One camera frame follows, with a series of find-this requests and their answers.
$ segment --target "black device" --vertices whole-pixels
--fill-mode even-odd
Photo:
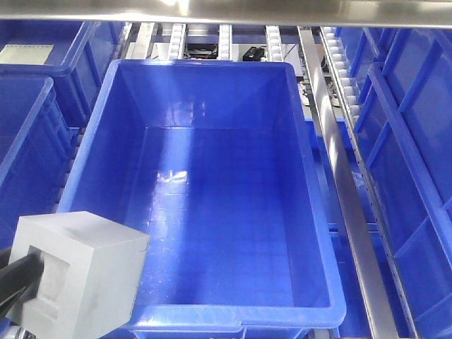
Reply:
[[[10,254],[11,248],[0,251],[0,321],[44,270],[37,254],[28,254],[8,265]]]
[[[266,54],[266,50],[263,47],[251,47],[243,54],[243,61],[260,61]]]

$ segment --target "label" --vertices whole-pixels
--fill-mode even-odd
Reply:
[[[52,44],[7,44],[0,51],[0,64],[44,65]]]

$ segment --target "metal shelf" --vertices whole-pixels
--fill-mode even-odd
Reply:
[[[452,1],[0,0],[0,18],[452,28]]]

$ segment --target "metal bar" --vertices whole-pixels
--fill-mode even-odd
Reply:
[[[389,247],[389,241],[388,241],[388,237],[385,231],[385,226],[384,226],[384,221],[383,221],[383,214],[381,212],[380,206],[379,206],[379,201],[376,197],[376,193],[374,190],[374,187],[371,183],[371,179],[369,176],[369,173],[367,171],[367,168],[365,166],[365,162],[363,161],[363,158],[361,156],[361,152],[359,151],[358,145],[357,145],[357,139],[355,137],[355,134],[353,132],[354,129],[354,125],[355,125],[355,119],[357,118],[357,114],[359,114],[359,112],[357,112],[357,106],[350,104],[347,100],[347,91],[345,89],[345,86],[343,85],[343,82],[341,81],[341,77],[339,74],[339,70],[337,70],[337,67],[335,67],[335,62],[333,61],[333,53],[337,53],[337,47],[333,46],[331,44],[328,43],[328,39],[327,39],[327,34],[331,34],[331,33],[327,33],[325,32],[325,29],[322,28],[321,29],[321,40],[322,43],[324,45],[324,49],[325,49],[325,58],[326,61],[328,62],[329,65],[329,69],[332,75],[332,79],[333,82],[336,86],[336,88],[338,89],[338,99],[340,101],[340,106],[342,107],[343,110],[343,114],[345,117],[345,125],[348,129],[348,134],[350,137],[350,141],[352,143],[352,147],[353,150],[355,152],[355,157],[357,159],[358,165],[359,165],[359,169],[363,175],[364,178],[364,182],[366,183],[366,188],[367,188],[367,192],[369,194],[369,198],[371,201],[371,206],[372,206],[372,210],[374,211],[375,217],[376,217],[376,221],[377,221],[377,227],[379,229],[379,233],[381,235],[381,238],[383,240],[383,247],[385,249],[386,252],[386,256],[388,259],[388,264],[389,267],[391,269],[391,272],[393,274],[393,280],[395,283],[395,286],[397,288],[398,294],[399,294],[399,300],[400,303],[402,304],[402,308],[403,308],[403,312],[405,314],[405,317],[408,321],[408,326],[410,328],[411,334],[415,337],[418,338],[419,335],[416,331],[415,328],[415,323],[414,320],[412,318],[411,315],[411,311],[410,311],[410,307],[408,306],[408,301],[405,295],[405,291],[403,289],[403,285],[402,282],[400,280],[400,276],[398,274],[397,268],[396,268],[396,263],[394,261],[394,257],[393,254],[391,252],[391,249]]]
[[[172,26],[171,40],[169,41],[168,60],[182,59],[185,48],[186,24],[175,23]]]
[[[452,28],[452,2],[0,0],[0,18]]]
[[[267,59],[269,61],[283,61],[281,34],[278,26],[266,26]]]
[[[220,25],[218,60],[232,60],[232,26]]]
[[[319,55],[310,30],[299,28],[299,37],[311,82],[317,114],[320,122],[333,178],[342,208],[347,237],[359,278],[369,327],[374,339],[398,338],[396,323],[384,287],[378,261],[367,230],[361,201],[357,193],[352,171],[345,152],[342,135],[336,121]]]
[[[166,32],[162,32],[162,34],[157,32],[154,42],[170,43],[171,33],[169,33],[168,35],[163,34],[163,33],[166,33]],[[242,35],[240,35],[235,32],[235,29],[234,29],[234,34],[232,36],[232,41],[235,44],[258,44],[259,46],[267,43],[265,34],[264,35],[259,35],[259,34],[249,34],[249,35],[242,34]],[[217,44],[218,43],[218,32],[216,32],[215,34],[209,33],[207,35],[202,35],[202,34],[195,35],[193,33],[188,32],[186,34],[185,42],[187,44]],[[299,43],[298,35],[293,36],[293,35],[281,34],[281,42],[283,44],[297,44],[297,43]]]
[[[147,59],[153,51],[153,37],[157,31],[155,23],[142,23],[130,59]]]

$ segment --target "plastic storage bin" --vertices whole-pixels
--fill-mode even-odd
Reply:
[[[0,73],[51,76],[67,124],[85,126],[117,48],[119,26],[109,22],[0,21],[0,50],[7,44],[53,45],[44,64],[0,64]]]
[[[115,61],[59,212],[151,235],[147,338],[298,338],[345,303],[291,66]]]
[[[452,49],[437,42],[400,105],[379,65],[371,66],[355,126],[423,338],[445,338],[452,329]]]
[[[395,29],[338,27],[339,37],[350,62],[350,77],[356,78],[359,90],[367,79],[367,70],[375,61],[385,61]]]
[[[447,93],[444,83],[451,73],[449,34],[441,30],[399,29],[388,55],[383,75],[395,100],[400,104],[413,83],[432,86],[434,92]]]
[[[0,76],[0,248],[20,215],[52,212],[73,156],[51,78]]]

